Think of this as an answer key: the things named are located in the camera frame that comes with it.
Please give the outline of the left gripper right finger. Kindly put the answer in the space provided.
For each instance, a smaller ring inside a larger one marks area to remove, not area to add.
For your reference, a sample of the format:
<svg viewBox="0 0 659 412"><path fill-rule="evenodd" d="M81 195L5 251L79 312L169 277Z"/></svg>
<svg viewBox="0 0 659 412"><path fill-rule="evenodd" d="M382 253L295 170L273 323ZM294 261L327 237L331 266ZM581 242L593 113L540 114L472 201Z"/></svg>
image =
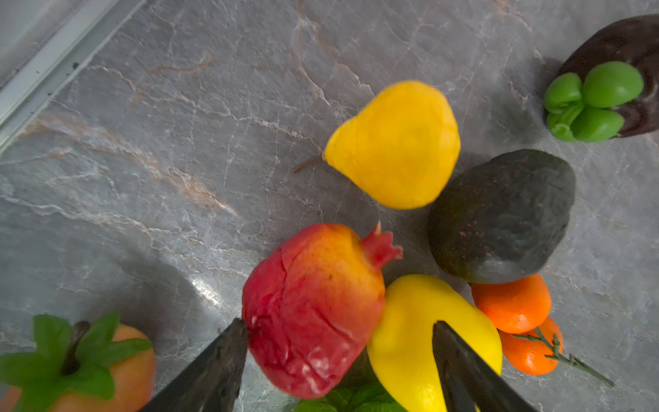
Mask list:
<svg viewBox="0 0 659 412"><path fill-rule="evenodd" d="M433 326L432 351L447 410L535 412L444 321Z"/></svg>

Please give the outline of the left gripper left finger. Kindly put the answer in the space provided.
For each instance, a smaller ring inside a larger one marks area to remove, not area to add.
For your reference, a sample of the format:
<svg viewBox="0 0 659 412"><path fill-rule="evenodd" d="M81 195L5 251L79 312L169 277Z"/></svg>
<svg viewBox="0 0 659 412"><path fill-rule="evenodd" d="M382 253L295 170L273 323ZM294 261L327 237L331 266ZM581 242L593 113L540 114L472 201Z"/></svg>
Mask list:
<svg viewBox="0 0 659 412"><path fill-rule="evenodd" d="M245 322L233 322L143 411L232 411L248 349Z"/></svg>

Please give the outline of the yellow lemon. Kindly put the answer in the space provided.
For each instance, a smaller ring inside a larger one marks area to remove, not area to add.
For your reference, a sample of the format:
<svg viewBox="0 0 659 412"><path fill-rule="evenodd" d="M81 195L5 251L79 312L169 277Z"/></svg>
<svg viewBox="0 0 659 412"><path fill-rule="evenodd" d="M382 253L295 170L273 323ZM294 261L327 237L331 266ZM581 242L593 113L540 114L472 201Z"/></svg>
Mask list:
<svg viewBox="0 0 659 412"><path fill-rule="evenodd" d="M496 374L502 373L499 332L483 312L437 277L403 276L386 290L367 353L379 382L405 410L446 410L432 351L432 328L438 321L449 324Z"/></svg>

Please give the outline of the red yellow pomegranate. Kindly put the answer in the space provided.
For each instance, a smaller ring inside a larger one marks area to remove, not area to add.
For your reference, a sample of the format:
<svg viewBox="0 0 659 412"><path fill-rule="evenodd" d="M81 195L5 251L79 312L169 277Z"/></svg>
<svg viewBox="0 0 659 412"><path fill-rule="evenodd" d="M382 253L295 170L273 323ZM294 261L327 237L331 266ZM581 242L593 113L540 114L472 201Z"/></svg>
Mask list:
<svg viewBox="0 0 659 412"><path fill-rule="evenodd" d="M335 223L304 228L264 259L242 293L249 350L279 390L327 395L370 341L382 316L382 269L403 257L393 234L365 239Z"/></svg>

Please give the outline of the dark green avocado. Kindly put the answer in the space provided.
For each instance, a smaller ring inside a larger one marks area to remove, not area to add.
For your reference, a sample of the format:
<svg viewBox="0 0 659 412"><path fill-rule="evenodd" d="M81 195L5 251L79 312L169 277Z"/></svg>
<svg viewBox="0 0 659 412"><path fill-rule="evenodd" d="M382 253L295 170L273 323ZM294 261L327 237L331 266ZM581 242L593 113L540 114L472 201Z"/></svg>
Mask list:
<svg viewBox="0 0 659 412"><path fill-rule="evenodd" d="M435 262L472 284L535 275L566 234L576 183L567 161L535 149L501 154L461 173L429 209Z"/></svg>

